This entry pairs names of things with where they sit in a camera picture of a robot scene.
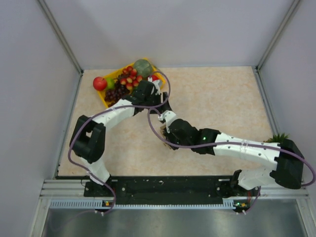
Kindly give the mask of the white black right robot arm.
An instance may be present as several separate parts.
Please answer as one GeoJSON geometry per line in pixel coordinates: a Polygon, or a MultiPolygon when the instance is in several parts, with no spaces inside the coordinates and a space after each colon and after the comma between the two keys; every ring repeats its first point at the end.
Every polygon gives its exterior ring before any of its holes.
{"type": "Polygon", "coordinates": [[[197,129],[183,119],[176,119],[160,130],[165,139],[173,144],[174,150],[179,145],[190,146],[193,152],[201,155],[228,156],[259,163],[259,168],[234,172],[230,188],[235,195],[240,196],[257,186],[273,183],[293,190],[302,187],[303,162],[291,154],[303,155],[290,139],[285,138],[280,143],[247,143],[219,130],[197,129]]]}

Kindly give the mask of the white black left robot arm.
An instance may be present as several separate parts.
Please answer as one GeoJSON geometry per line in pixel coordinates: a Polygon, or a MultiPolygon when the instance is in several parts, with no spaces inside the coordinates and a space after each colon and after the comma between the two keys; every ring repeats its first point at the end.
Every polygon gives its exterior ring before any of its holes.
{"type": "Polygon", "coordinates": [[[84,169],[95,182],[95,190],[102,196],[108,195],[112,184],[102,159],[105,154],[106,132],[142,112],[144,109],[157,109],[162,114],[168,105],[170,92],[160,92],[157,83],[143,80],[128,95],[123,96],[113,106],[91,117],[80,116],[73,131],[68,160],[73,165],[84,169]]]}

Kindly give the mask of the brown cardboard express box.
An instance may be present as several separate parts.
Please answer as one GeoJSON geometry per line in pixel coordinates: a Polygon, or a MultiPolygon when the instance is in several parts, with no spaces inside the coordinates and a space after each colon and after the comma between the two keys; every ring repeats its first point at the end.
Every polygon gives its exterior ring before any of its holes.
{"type": "MultiPolygon", "coordinates": [[[[166,141],[167,141],[167,137],[166,137],[166,132],[167,132],[167,130],[166,130],[166,125],[161,126],[159,129],[160,129],[161,137],[163,138],[163,140],[166,140],[166,141]]],[[[163,142],[163,144],[164,144],[166,147],[168,147],[170,150],[172,150],[172,147],[171,147],[169,144],[167,144],[167,143],[165,143],[165,142],[163,142]]]]}

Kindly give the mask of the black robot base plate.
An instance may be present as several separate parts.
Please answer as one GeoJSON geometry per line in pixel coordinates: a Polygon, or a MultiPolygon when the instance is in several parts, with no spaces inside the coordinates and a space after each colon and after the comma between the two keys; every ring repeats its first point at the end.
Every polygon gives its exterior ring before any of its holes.
{"type": "Polygon", "coordinates": [[[222,204],[224,198],[249,198],[258,189],[247,191],[230,184],[231,176],[111,176],[105,186],[88,181],[84,196],[117,197],[122,205],[222,204]]]}

